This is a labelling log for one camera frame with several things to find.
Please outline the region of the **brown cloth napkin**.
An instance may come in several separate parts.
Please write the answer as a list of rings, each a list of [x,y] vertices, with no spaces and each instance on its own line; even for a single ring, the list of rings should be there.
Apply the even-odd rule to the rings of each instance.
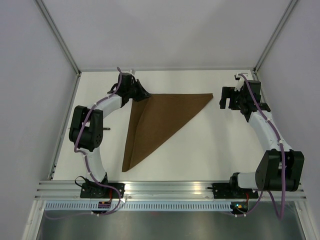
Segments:
[[[214,98],[212,93],[152,94],[131,105],[122,162],[127,172],[151,155]]]

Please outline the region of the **aluminium frame post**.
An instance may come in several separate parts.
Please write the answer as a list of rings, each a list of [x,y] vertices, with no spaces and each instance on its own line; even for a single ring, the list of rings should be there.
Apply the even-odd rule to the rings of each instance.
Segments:
[[[46,24],[48,25],[50,31],[52,32],[55,40],[57,41],[59,47],[62,50],[66,60],[68,61],[69,65],[75,72],[76,76],[79,77],[81,74],[81,70],[79,69],[78,65],[76,64],[75,59],[72,56],[61,32],[59,31],[49,9],[47,8],[45,2],[43,0],[34,0],[33,1],[37,6],[39,12],[41,13],[42,17],[44,18]]]
[[[285,8],[280,20],[278,21],[275,29],[273,30],[267,44],[265,45],[260,57],[258,58],[256,64],[254,65],[252,71],[256,75],[260,68],[262,67],[263,63],[265,62],[268,54],[270,53],[271,49],[273,48],[274,44],[276,43],[278,37],[282,33],[287,24],[289,18],[291,17],[292,13],[294,12],[296,6],[298,5],[299,0],[290,0],[287,7]]]

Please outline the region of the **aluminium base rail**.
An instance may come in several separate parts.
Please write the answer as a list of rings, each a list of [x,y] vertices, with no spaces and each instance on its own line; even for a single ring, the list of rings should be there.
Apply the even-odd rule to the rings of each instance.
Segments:
[[[210,201],[213,181],[122,181],[129,201]],[[70,180],[43,180],[36,186],[35,200],[79,200],[81,188]]]

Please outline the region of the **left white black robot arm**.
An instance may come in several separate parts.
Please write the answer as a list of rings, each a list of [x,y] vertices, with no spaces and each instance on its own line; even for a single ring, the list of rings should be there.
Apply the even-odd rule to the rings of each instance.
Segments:
[[[135,102],[148,99],[151,94],[145,90],[133,70],[119,72],[117,82],[105,97],[92,106],[78,105],[73,110],[69,129],[69,140],[73,151],[82,155],[87,176],[93,182],[91,191],[98,198],[109,193],[108,175],[103,167],[100,145],[104,137],[104,119],[124,107],[130,99]]]

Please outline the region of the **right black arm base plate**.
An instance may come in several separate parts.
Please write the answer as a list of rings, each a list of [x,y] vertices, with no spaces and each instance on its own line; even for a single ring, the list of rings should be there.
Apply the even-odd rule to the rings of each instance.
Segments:
[[[252,189],[231,187],[229,183],[213,183],[208,190],[212,190],[214,199],[258,199],[259,194]]]

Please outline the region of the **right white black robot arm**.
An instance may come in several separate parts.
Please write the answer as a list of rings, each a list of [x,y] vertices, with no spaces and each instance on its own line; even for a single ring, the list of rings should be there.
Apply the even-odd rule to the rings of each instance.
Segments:
[[[254,172],[235,172],[229,180],[228,192],[235,198],[241,197],[247,189],[259,191],[295,192],[298,189],[304,155],[295,151],[282,138],[277,129],[271,109],[261,102],[261,83],[250,80],[242,86],[224,86],[219,106],[240,111],[255,131],[264,155]]]

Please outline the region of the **left aluminium frame post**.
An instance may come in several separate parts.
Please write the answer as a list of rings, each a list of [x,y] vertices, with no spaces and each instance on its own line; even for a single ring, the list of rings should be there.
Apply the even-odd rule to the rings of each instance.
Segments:
[[[78,65],[76,64],[75,59],[72,56],[61,32],[59,31],[49,9],[47,8],[45,2],[43,0],[34,0],[33,1],[37,6],[39,12],[41,13],[42,17],[44,18],[46,24],[48,25],[50,31],[52,32],[55,40],[57,41],[59,47],[62,50],[66,60],[68,61],[69,65],[75,72],[76,76],[79,77],[81,74],[81,70],[79,69]]]

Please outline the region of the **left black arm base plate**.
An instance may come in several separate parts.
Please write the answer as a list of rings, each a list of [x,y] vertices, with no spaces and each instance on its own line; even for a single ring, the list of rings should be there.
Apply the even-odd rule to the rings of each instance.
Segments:
[[[81,186],[80,198],[81,199],[118,199],[119,195],[115,189],[120,193],[123,198],[125,193],[125,184],[120,182],[111,182],[108,184],[110,187],[102,187],[94,182],[85,182]]]

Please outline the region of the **right aluminium frame post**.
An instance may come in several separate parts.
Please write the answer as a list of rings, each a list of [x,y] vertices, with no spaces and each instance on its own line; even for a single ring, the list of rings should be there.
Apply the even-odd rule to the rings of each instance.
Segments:
[[[291,17],[292,13],[294,12],[296,6],[298,5],[299,0],[290,0],[287,7],[285,8],[280,20],[278,21],[275,29],[273,30],[267,44],[265,45],[260,57],[258,58],[256,64],[254,65],[252,71],[256,75],[260,68],[262,67],[263,63],[265,62],[268,54],[270,53],[271,49],[273,48],[274,44],[276,43],[278,37],[282,33],[287,24],[289,18]]]

